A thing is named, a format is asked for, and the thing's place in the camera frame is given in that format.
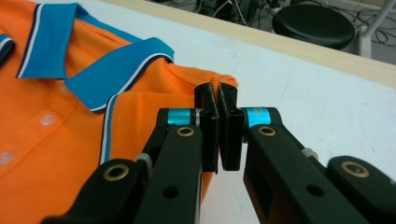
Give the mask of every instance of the orange polo shirt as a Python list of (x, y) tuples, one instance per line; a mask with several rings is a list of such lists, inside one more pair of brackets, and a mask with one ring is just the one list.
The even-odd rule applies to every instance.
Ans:
[(0, 1), (0, 223), (67, 211), (100, 163), (110, 97), (109, 160), (135, 159), (159, 108), (193, 107), (193, 89), (216, 73), (177, 66), (172, 54), (77, 4)]

